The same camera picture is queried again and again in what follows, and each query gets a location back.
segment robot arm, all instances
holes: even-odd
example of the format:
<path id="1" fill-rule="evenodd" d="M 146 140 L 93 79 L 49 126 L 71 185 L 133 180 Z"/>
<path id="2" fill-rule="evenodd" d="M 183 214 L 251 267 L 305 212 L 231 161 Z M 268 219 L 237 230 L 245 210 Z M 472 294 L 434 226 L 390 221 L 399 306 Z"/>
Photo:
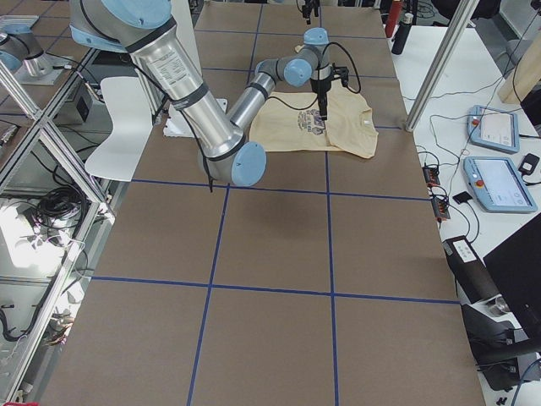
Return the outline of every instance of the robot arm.
<path id="1" fill-rule="evenodd" d="M 30 76 L 40 77 L 52 71 L 52 65 L 27 25 L 10 24 L 0 32 L 0 59 L 9 70 L 23 63 Z"/>
<path id="2" fill-rule="evenodd" d="M 71 0 L 70 6 L 72 37 L 78 43 L 128 52 L 149 68 L 194 129 L 205 171 L 213 179 L 239 186 L 260 180 L 265 151 L 257 143 L 246 142 L 243 130 L 278 80 L 300 86 L 312 77 L 312 87 L 318 82 L 316 89 L 323 94 L 323 81 L 318 81 L 323 78 L 330 88 L 333 74 L 323 53 L 326 32 L 312 29 L 295 57 L 260 63 L 254 80 L 226 115 L 178 41 L 168 0 Z"/>

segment beige cloth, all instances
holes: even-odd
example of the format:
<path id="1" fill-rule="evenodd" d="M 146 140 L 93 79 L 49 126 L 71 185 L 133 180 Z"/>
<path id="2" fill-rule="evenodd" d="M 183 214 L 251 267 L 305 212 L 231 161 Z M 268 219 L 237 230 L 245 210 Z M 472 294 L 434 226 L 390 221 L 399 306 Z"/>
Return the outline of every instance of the beige cloth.
<path id="1" fill-rule="evenodd" d="M 272 93 L 286 103 L 308 106 L 314 93 Z M 252 122 L 250 140 L 266 151 L 347 151 L 362 158 L 374 156 L 378 132 L 372 123 L 372 109 L 361 95 L 333 82 L 327 93 L 328 120 L 322 121 L 317 103 L 296 111 L 269 99 Z"/>

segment metal post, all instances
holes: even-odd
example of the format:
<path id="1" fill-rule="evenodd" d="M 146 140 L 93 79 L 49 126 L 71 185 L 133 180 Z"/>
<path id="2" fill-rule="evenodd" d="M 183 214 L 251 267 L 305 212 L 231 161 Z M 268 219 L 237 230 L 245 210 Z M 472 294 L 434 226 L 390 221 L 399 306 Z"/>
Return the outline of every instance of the metal post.
<path id="1" fill-rule="evenodd" d="M 37 120 L 41 116 L 42 111 L 40 108 L 34 103 L 23 86 L 19 84 L 2 61 L 0 61 L 0 83 L 3 84 L 6 91 L 19 104 L 28 118 Z"/>
<path id="2" fill-rule="evenodd" d="M 406 131 L 411 132 L 415 129 L 415 126 L 421 118 L 421 115 L 438 84 L 438 80 L 440 80 L 441 74 L 443 74 L 447 62 L 449 62 L 449 59 L 456 48 L 456 44 L 460 41 L 462 32 L 464 32 L 468 21 L 472 18 L 473 11 L 475 11 L 478 3 L 479 0 L 461 0 L 458 4 L 455 15 L 441 42 L 440 49 L 438 49 L 434 61 L 432 61 L 432 64 L 430 65 L 429 72 L 424 78 L 421 89 L 407 116 L 405 125 Z"/>
<path id="3" fill-rule="evenodd" d="M 60 166 L 88 196 L 90 201 L 105 203 L 100 185 L 86 171 L 85 165 L 57 127 L 47 120 L 40 131 L 40 141 L 58 160 Z"/>

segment table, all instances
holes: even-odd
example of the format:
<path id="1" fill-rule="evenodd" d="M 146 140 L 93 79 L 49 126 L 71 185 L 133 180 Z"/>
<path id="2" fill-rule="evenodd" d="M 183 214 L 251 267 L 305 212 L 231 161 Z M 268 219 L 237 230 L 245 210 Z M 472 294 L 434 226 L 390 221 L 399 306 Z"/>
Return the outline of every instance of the table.
<path id="1" fill-rule="evenodd" d="M 255 187 L 210 194 L 194 142 L 155 128 L 42 405 L 483 404 L 379 13 L 320 23 L 357 61 L 376 156 L 273 153 Z M 214 95 L 306 28 L 295 7 L 206 4 Z"/>
<path id="2" fill-rule="evenodd" d="M 400 80 L 402 94 L 407 97 L 407 99 L 405 99 L 407 109 L 413 104 L 413 101 L 409 99 L 416 96 L 441 40 L 443 39 L 445 30 L 446 28 L 440 27 L 414 26 L 408 37 L 403 54 L 392 56 L 396 75 Z M 438 137 L 441 146 L 458 155 L 460 155 L 462 148 L 467 147 L 467 154 L 471 156 L 509 156 L 505 153 L 469 143 L 466 146 L 467 118 L 459 118 L 467 114 L 467 111 L 473 105 L 487 105 L 489 101 L 491 101 L 489 104 L 491 107 L 505 111 L 519 108 L 520 106 L 518 105 L 504 104 L 498 98 L 496 92 L 503 85 L 503 80 L 499 80 L 500 78 L 501 73 L 496 67 L 492 57 L 489 55 L 489 52 L 484 47 L 477 32 L 474 29 L 466 29 L 434 91 L 434 96 L 439 96 L 447 92 L 476 92 L 448 95 L 430 100 L 417 128 L 414 130 L 416 144 L 426 148 L 427 151 L 433 152 L 439 157 L 442 163 L 456 163 L 456 158 L 450 153 L 441 150 L 435 144 L 434 133 Z M 530 136 L 537 135 L 535 128 L 531 125 L 524 112 L 519 110 L 516 113 L 519 120 L 520 134 Z M 433 133 L 430 129 L 430 116 L 435 114 L 459 119 L 447 120 L 443 118 L 433 118 Z M 539 140 L 520 139 L 520 143 L 520 152 L 510 155 L 512 161 L 517 166 L 526 153 L 532 152 L 538 156 L 541 154 L 541 142 L 539 142 Z M 424 154 L 420 155 L 420 160 L 421 163 L 424 163 Z M 434 158 L 431 156 L 428 156 L 426 161 L 429 164 L 435 163 Z M 455 195 L 463 190 L 467 190 L 467 181 L 462 171 L 462 163 L 456 174 L 453 176 L 454 172 L 455 167 L 452 166 L 441 167 L 440 169 L 440 182 L 449 192 L 449 195 Z M 534 178 L 535 176 L 538 176 L 538 171 L 533 175 Z M 539 202 L 541 202 L 541 190 L 539 188 L 530 188 L 529 191 L 539 204 Z M 481 209 L 475 199 L 471 201 L 471 204 L 478 215 L 481 225 L 479 237 L 473 243 L 474 249 L 481 258 L 538 214 L 488 213 Z M 473 231 L 470 233 L 471 239 L 477 225 L 470 209 L 464 206 L 465 205 L 461 205 L 459 209 L 468 217 L 472 224 Z M 444 240 L 457 235 L 463 235 L 466 231 L 466 221 L 455 209 L 451 208 L 451 220 L 443 222 L 441 225 L 441 239 Z M 482 311 L 485 315 L 489 314 L 483 303 L 476 304 L 474 307 Z M 517 325 L 516 319 L 512 315 L 503 316 L 497 319 L 497 321 L 503 320 L 512 321 Z M 490 390 L 484 378 L 480 376 L 480 379 L 483 384 L 484 396 L 487 404 L 493 404 L 499 397 L 509 396 L 509 394 L 505 392 L 494 392 Z M 540 393 L 541 382 L 531 382 L 524 385 L 521 389 L 517 405 L 533 406 L 538 404 Z"/>

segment label on robot arm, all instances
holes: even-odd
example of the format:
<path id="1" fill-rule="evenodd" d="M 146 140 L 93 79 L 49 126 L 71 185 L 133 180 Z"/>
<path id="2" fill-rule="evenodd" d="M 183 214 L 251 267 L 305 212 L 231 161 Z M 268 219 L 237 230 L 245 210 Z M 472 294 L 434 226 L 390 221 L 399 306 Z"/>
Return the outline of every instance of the label on robot arm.
<path id="1" fill-rule="evenodd" d="M 465 263 L 477 260 L 475 254 L 472 252 L 466 241 L 455 241 L 453 245 L 455 245 L 456 252 Z"/>
<path id="2" fill-rule="evenodd" d="M 184 66 L 183 61 L 174 51 L 171 51 L 150 63 L 150 69 L 156 78 L 165 81 L 170 87 L 174 86 L 178 81 L 182 80 L 188 71 Z"/>

